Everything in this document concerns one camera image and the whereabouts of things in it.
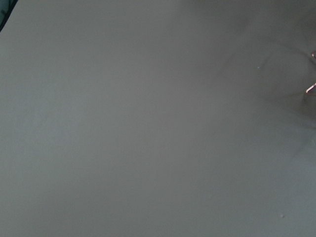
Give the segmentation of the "copper wire bottle basket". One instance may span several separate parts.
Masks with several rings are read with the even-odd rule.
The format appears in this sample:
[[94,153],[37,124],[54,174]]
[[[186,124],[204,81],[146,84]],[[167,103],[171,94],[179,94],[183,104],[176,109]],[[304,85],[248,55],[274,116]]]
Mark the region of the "copper wire bottle basket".
[[[311,52],[311,57],[312,57],[314,60],[316,60],[316,51],[315,51],[315,50]],[[309,88],[306,89],[305,94],[307,94],[307,95],[313,95],[313,94],[315,94],[315,92],[314,92],[315,89],[316,89],[316,84],[314,83],[314,84],[312,84]]]

